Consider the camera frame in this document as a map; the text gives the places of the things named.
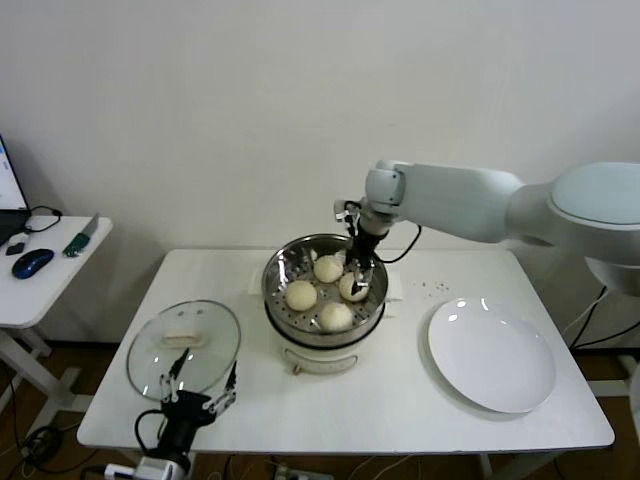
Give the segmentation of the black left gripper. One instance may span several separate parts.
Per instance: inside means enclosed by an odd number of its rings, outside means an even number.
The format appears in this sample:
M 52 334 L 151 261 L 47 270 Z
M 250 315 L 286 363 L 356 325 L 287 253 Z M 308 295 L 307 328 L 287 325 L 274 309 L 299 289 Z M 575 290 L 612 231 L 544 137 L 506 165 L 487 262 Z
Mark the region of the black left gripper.
M 161 410 L 166 418 L 160 450 L 188 453 L 197 431 L 213 423 L 213 414 L 223 414 L 236 401 L 237 362 L 231 367 L 223 393 L 215 400 L 200 393 L 178 393 L 177 378 L 189 355 L 190 349 L 186 348 L 169 371 L 160 375 Z

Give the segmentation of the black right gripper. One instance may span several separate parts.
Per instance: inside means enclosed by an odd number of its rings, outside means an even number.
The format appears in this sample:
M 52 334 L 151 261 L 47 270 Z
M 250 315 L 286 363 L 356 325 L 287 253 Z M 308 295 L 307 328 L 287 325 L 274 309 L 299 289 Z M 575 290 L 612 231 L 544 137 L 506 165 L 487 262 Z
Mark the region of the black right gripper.
M 353 281 L 350 287 L 352 296 L 366 296 L 370 290 L 375 264 L 375 250 L 387 234 L 374 235 L 365 230 L 357 230 L 351 237 L 351 242 L 346 250 L 344 273 L 353 272 Z

